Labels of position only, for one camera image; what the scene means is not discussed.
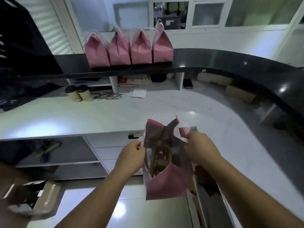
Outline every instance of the forearm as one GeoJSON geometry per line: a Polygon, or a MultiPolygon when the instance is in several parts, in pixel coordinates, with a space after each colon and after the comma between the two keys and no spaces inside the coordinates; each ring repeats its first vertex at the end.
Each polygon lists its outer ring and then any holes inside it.
{"type": "Polygon", "coordinates": [[[241,225],[247,227],[304,227],[303,222],[224,158],[204,163],[221,187],[241,225]]]}
{"type": "Polygon", "coordinates": [[[105,228],[128,178],[114,169],[56,228],[105,228]]]}

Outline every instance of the smartphone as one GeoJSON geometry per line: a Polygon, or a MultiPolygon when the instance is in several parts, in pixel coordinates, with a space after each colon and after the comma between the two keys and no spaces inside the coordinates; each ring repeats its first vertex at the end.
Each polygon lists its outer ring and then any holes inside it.
{"type": "Polygon", "coordinates": [[[191,88],[193,88],[192,81],[191,81],[190,78],[185,78],[184,82],[183,82],[183,85],[184,85],[185,89],[191,89],[191,88]]]}

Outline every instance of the black countertop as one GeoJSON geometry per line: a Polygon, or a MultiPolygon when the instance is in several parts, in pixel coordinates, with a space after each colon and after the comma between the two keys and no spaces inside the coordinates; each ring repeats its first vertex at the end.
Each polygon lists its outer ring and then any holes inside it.
{"type": "Polygon", "coordinates": [[[251,85],[255,92],[266,95],[285,112],[304,122],[304,72],[266,58],[216,49],[174,49],[172,63],[94,69],[89,68],[85,54],[55,55],[55,59],[62,73],[19,75],[14,78],[31,80],[203,71],[251,85]]]}

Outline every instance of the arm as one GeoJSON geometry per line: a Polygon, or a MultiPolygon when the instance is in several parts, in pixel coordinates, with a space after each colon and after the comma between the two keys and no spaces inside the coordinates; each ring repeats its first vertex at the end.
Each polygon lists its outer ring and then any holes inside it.
{"type": "Polygon", "coordinates": [[[186,152],[219,184],[242,227],[304,227],[299,218],[226,161],[206,134],[188,136],[186,152]]]}
{"type": "Polygon", "coordinates": [[[57,224],[56,228],[105,228],[125,183],[144,163],[146,149],[137,149],[139,145],[139,141],[126,145],[109,176],[57,224]]]}

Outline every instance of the hand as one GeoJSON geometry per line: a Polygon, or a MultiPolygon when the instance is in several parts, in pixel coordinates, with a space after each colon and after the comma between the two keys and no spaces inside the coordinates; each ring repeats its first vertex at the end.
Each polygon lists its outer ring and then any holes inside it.
{"type": "Polygon", "coordinates": [[[206,168],[206,165],[222,158],[219,150],[207,134],[195,131],[190,132],[188,137],[189,143],[185,144],[184,149],[192,162],[206,168]]]}
{"type": "Polygon", "coordinates": [[[120,152],[115,164],[115,170],[130,178],[142,168],[145,161],[146,148],[140,147],[140,141],[134,141],[126,145],[120,152]]]}

